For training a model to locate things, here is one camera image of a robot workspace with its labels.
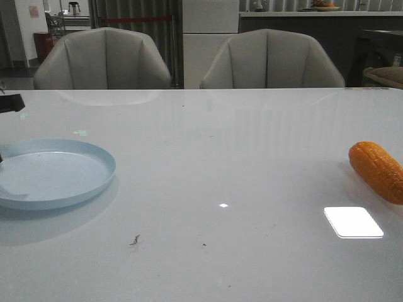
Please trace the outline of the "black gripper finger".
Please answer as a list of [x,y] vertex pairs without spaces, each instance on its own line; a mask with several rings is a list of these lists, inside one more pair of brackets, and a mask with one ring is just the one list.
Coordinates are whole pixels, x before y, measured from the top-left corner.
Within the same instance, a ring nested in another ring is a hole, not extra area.
[[1,95],[0,113],[19,112],[25,107],[21,94]]

